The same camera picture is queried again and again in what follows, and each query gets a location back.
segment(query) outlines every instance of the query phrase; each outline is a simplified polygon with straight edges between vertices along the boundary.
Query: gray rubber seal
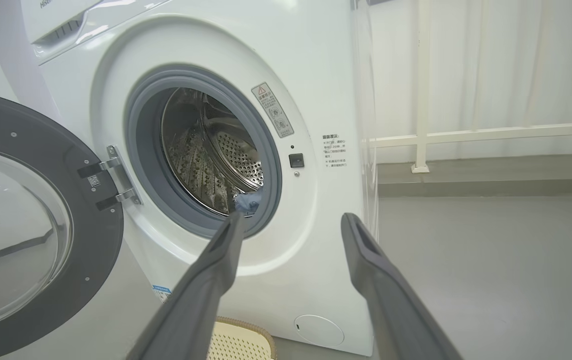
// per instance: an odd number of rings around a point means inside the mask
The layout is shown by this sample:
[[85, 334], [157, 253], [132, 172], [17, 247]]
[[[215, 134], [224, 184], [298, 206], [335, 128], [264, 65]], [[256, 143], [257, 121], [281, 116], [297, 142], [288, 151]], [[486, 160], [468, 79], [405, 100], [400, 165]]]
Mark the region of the gray rubber seal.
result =
[[270, 130], [255, 107], [231, 84], [210, 71], [173, 65], [149, 73], [131, 93], [126, 140], [128, 155], [144, 191], [155, 205], [181, 227], [212, 238], [225, 216], [202, 207], [178, 183], [165, 159], [161, 141], [164, 107], [176, 88], [190, 88], [213, 96], [244, 125], [263, 168], [263, 193], [257, 212], [246, 219], [245, 236], [260, 231], [272, 218], [281, 196], [281, 163]]

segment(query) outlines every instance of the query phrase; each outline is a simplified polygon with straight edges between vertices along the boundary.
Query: qr code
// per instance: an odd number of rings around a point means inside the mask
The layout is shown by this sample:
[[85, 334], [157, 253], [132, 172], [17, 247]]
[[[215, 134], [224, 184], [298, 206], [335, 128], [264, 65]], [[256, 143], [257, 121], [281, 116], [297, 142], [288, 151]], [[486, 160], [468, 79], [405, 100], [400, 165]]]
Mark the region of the qr code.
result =
[[90, 182], [90, 185], [92, 185], [92, 187], [94, 188], [101, 185], [101, 182], [99, 181], [96, 175], [89, 177], [88, 182]]

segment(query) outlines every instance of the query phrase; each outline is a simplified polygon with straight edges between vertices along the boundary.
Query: blue and white sticker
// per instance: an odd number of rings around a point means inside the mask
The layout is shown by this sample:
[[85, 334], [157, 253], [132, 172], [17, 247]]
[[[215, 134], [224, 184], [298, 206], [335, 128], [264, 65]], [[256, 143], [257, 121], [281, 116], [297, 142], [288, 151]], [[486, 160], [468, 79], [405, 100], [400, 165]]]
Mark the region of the blue and white sticker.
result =
[[153, 285], [153, 291], [164, 304], [167, 303], [170, 296], [172, 296], [172, 291], [167, 287]]

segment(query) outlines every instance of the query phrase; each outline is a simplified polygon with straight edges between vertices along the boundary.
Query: stainless steel drum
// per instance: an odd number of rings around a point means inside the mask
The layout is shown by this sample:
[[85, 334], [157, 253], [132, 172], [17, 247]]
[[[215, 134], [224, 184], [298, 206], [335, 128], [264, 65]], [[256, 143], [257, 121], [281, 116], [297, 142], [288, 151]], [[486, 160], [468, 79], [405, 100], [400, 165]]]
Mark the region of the stainless steel drum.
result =
[[183, 189], [216, 214], [230, 214], [237, 194], [263, 186], [250, 135], [223, 104], [205, 93], [176, 89], [164, 109], [162, 143]]

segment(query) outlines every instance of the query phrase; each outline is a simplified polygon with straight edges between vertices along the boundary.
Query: warning label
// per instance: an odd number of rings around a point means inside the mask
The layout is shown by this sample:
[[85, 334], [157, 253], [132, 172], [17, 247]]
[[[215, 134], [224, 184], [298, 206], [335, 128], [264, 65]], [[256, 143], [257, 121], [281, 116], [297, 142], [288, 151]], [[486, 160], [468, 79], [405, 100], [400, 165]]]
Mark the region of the warning label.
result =
[[277, 130], [280, 138], [295, 133], [295, 130], [293, 130], [290, 125], [290, 121], [288, 121], [286, 113], [281, 109], [279, 101], [272, 93], [272, 90], [268, 87], [268, 84], [264, 82], [263, 84], [256, 86], [252, 89], [252, 93], [261, 103], [261, 107], [266, 111], [268, 117], [270, 117], [272, 125], [275, 127], [275, 130]]
[[167, 287], [153, 285], [153, 291], [162, 301], [162, 303], [167, 303], [168, 299], [172, 295], [172, 292]]
[[338, 134], [322, 136], [325, 167], [346, 167], [346, 141]]

